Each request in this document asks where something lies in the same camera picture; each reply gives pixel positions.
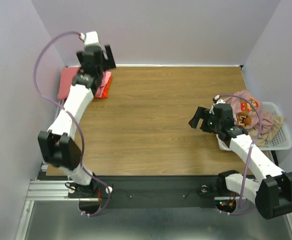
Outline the dusty rose t shirt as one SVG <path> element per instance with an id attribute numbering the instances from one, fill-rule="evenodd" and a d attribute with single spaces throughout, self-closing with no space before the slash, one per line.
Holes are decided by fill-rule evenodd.
<path id="1" fill-rule="evenodd" d="M 59 91 L 57 95 L 58 101 L 67 99 L 70 92 L 72 79 L 77 74 L 78 70 L 79 70 L 78 66 L 64 67 L 61 70 Z"/>

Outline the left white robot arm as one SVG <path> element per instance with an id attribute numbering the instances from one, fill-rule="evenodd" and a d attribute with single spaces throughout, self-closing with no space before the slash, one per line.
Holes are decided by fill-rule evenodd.
<path id="1" fill-rule="evenodd" d="M 92 197 L 99 183 L 83 164 L 85 147 L 79 147 L 74 139 L 76 132 L 83 134 L 80 120 L 101 87 L 106 71 L 116 68 L 116 63 L 110 45 L 101 47 L 93 43 L 76 55 L 80 67 L 72 78 L 68 97 L 53 124 L 48 130 L 40 131 L 37 140 L 44 161 L 73 180 L 66 187 Z"/>

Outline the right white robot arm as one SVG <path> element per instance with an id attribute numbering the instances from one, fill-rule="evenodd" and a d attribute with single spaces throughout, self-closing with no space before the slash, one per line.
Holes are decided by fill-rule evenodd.
<path id="1" fill-rule="evenodd" d="M 198 107 L 189 121 L 193 129 L 216 134 L 251 170 L 247 179 L 235 170 L 218 174 L 216 191 L 236 192 L 252 202 L 260 215 L 269 220 L 292 213 L 292 172 L 275 165 L 252 141 L 248 132 L 234 123 L 229 104 L 217 103 L 212 109 Z"/>

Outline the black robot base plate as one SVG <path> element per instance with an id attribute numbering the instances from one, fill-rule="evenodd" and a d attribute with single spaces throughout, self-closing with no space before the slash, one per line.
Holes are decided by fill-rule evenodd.
<path id="1" fill-rule="evenodd" d="M 217 189 L 215 175 L 162 176 L 100 176 L 100 183 L 80 186 L 67 182 L 70 199 L 79 200 L 83 210 L 106 209 L 162 209 L 225 207 L 238 198 L 237 193 Z"/>

